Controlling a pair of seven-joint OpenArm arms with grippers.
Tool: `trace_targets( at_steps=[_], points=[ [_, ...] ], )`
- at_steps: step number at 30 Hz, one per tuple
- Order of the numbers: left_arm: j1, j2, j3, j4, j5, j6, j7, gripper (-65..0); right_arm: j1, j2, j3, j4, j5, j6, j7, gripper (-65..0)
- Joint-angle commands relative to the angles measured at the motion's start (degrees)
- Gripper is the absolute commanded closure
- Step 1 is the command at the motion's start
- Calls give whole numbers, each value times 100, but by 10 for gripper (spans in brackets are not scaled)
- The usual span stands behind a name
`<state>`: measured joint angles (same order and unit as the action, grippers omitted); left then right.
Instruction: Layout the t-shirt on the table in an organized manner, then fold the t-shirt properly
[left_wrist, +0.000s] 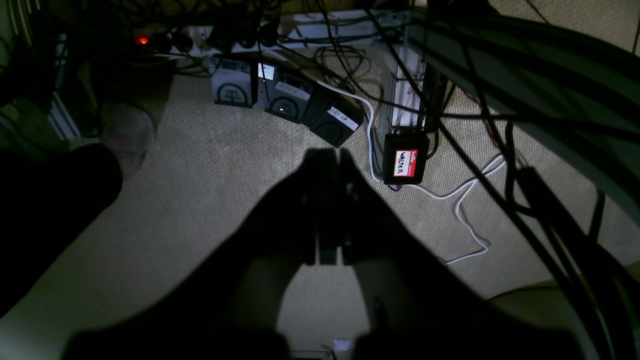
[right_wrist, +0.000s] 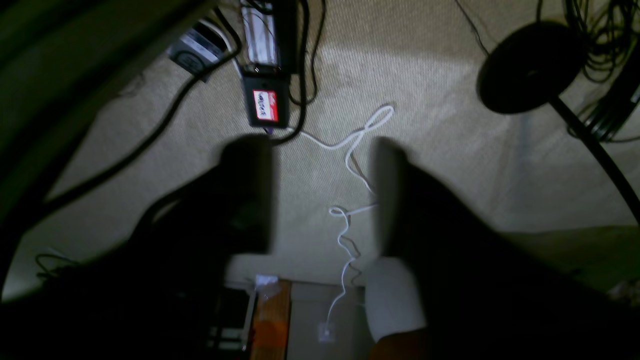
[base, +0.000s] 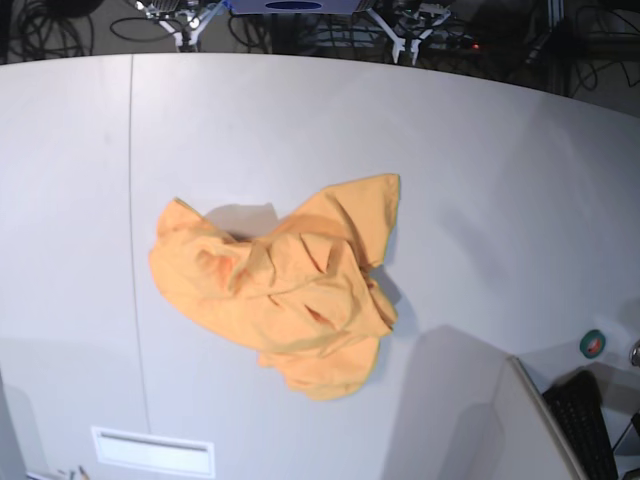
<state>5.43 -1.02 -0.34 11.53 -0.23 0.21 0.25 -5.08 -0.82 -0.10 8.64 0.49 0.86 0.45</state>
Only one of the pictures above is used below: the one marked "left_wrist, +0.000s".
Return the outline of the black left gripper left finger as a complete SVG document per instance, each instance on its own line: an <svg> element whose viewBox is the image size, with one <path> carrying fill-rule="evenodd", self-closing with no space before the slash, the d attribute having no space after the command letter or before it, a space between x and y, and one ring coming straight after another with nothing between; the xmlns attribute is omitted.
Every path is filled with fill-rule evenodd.
<svg viewBox="0 0 640 360"><path fill-rule="evenodd" d="M275 330L282 298L298 269L314 260L314 217L337 163L334 150L308 150L169 294L126 320L74 335L65 358L288 358Z"/></svg>

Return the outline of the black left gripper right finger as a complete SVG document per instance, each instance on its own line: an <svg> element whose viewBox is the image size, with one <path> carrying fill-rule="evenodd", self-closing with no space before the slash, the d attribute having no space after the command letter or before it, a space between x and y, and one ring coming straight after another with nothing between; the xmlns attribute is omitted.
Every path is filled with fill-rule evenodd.
<svg viewBox="0 0 640 360"><path fill-rule="evenodd" d="M582 360L569 332L528 325L467 287L416 239L366 182L349 151L339 161L354 270L370 332L355 360Z"/></svg>

